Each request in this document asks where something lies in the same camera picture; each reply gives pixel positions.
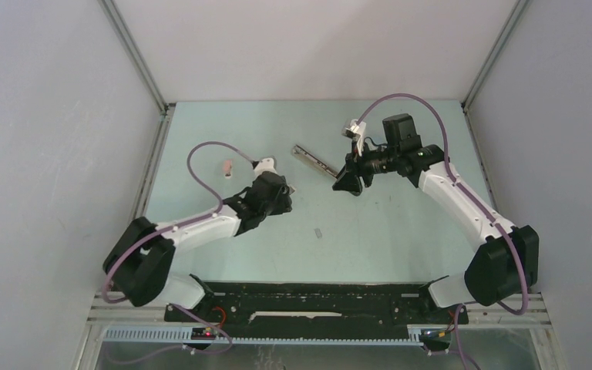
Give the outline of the beige black long stapler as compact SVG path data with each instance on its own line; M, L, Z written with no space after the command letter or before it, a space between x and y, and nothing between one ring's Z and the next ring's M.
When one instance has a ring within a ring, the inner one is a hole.
M322 173L327 177L335 179L338 175L338 171L332 166L328 165L323 160L319 159L300 145L294 145L291 148L291 154L306 166L317 170L319 173Z

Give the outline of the pink stapler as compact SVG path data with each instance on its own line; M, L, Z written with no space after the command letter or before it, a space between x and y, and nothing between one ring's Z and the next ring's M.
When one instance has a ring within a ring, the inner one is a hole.
M224 177L226 179L230 179L232 177L233 168L234 168L234 161L232 159L228 159L228 160L224 161L223 173L224 173Z

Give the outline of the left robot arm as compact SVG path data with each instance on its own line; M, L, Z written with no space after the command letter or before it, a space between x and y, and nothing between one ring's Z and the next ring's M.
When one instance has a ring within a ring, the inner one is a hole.
M103 262L107 285L119 289L135 307L153 302L177 304L194 321L210 317L208 286L194 274L172 270L174 258L210 242L240 236L269 216L292 210L292 187L272 172L203 214L169 223L134 219Z

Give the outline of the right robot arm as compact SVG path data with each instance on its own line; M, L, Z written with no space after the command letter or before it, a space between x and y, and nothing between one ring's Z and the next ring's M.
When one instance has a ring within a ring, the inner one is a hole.
M417 310L437 322L449 307L476 302L490 306L523 293L538 281L539 236L529 225L518 227L486 204L455 175L437 145L423 146L413 118L407 114L382 121L386 142L371 148L364 122L351 120L342 130L351 151L332 188L354 196L372 185L380 173L397 173L431 197L461 227L474 256L467 269L424 285Z

